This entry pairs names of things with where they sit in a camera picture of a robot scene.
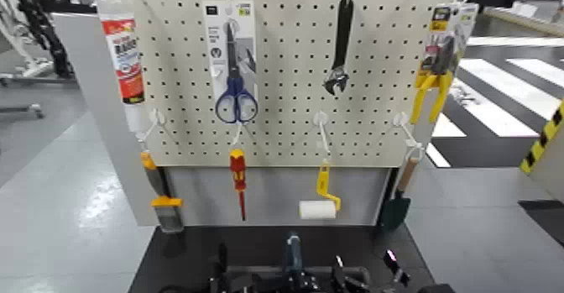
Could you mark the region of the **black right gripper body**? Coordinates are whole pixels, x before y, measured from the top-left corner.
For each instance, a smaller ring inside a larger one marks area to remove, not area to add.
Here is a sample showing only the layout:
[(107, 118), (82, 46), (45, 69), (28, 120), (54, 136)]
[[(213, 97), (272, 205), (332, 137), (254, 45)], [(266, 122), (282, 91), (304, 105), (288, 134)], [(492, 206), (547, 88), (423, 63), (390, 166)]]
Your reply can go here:
[(344, 272), (343, 262), (340, 256), (336, 255), (331, 272), (331, 287), (335, 293), (366, 293), (368, 285), (349, 277)]

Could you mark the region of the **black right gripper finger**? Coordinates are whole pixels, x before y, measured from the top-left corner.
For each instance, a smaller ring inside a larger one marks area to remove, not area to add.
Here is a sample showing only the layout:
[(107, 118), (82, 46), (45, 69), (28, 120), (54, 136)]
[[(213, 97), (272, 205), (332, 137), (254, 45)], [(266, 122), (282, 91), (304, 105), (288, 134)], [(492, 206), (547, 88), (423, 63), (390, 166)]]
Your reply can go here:
[(402, 284), (403, 287), (407, 287), (410, 283), (410, 275), (406, 273), (398, 263), (396, 255), (391, 249), (387, 249), (383, 256), (383, 262), (388, 270), (391, 272), (393, 278), (392, 281), (395, 284)]

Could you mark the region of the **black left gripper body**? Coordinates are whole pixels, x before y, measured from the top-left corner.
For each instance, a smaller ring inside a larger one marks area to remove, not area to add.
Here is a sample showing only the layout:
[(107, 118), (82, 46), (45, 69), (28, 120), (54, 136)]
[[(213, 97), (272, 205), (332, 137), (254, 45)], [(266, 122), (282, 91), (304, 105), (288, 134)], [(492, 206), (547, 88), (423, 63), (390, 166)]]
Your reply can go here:
[(252, 293), (258, 292), (262, 279), (256, 274), (224, 273), (208, 281), (208, 293)]

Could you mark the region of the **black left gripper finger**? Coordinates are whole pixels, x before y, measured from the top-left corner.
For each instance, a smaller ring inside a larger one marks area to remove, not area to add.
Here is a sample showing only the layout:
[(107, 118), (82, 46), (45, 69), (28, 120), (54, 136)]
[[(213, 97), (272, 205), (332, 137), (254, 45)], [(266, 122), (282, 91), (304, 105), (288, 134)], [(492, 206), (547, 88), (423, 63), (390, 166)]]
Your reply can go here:
[(221, 278), (227, 272), (228, 250), (225, 243), (219, 243), (217, 254), (217, 277)]

